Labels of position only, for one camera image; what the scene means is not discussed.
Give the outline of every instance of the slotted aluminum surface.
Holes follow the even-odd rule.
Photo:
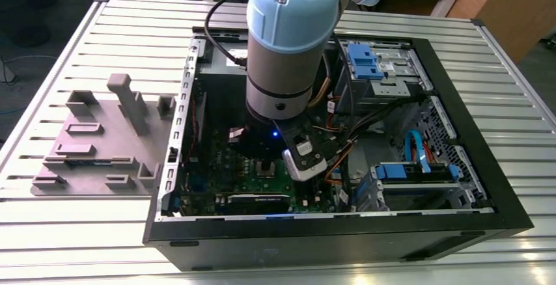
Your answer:
[[[481,243],[435,262],[179,274],[141,245],[148,198],[46,198],[29,194],[68,115],[72,90],[105,88],[111,73],[132,77],[145,100],[176,94],[191,27],[209,3],[109,0],[93,3],[45,83],[0,151],[0,280],[96,278],[175,284],[553,284],[556,269],[556,135],[553,116],[487,31],[467,20],[347,12],[338,33],[413,36],[433,44],[534,228]],[[245,28],[244,6],[224,5],[217,27]]]

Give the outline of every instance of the black cable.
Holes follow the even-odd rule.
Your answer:
[[[208,11],[207,18],[204,19],[204,34],[207,35],[209,43],[219,49],[219,51],[225,55],[225,57],[240,67],[247,66],[247,59],[236,59],[233,55],[229,54],[229,52],[221,47],[221,45],[216,42],[215,38],[209,34],[208,24],[209,24],[209,18],[212,17],[212,14],[216,12],[216,9],[224,4],[228,0],[219,0],[219,2],[212,6],[212,8]]]
[[[343,46],[340,45],[340,42],[335,33],[331,33],[331,39],[336,43],[336,46],[339,48],[340,60],[343,61],[343,70],[340,71],[340,76],[344,75],[346,86],[347,86],[347,91],[348,91],[348,121],[347,121],[346,127],[350,131],[355,122],[355,101],[354,101],[354,92],[352,92],[352,87],[351,87],[351,70],[348,68],[346,51],[343,50]]]
[[[331,79],[331,67],[330,67],[328,57],[326,57],[326,51],[322,54],[322,60],[323,60],[323,68],[326,70],[326,77]]]
[[[427,98],[427,95],[419,94],[410,98],[398,98],[395,101],[390,102],[384,107],[371,114],[367,114],[354,125],[352,129],[348,132],[348,137],[352,137],[358,130],[366,129],[368,126],[375,124],[378,121],[384,119],[384,117],[393,112],[395,108],[403,106],[409,103],[417,103],[423,101]]]
[[[350,212],[351,210],[351,181],[348,179],[348,155],[343,158],[339,164],[340,188],[347,194],[347,203],[340,212]]]
[[[5,83],[8,87],[12,87],[17,83],[17,76],[13,76],[13,79],[10,81],[8,81],[6,64],[4,63],[4,58],[1,56],[0,56],[0,62],[1,62],[1,69],[2,69],[1,76],[4,78],[2,83]]]

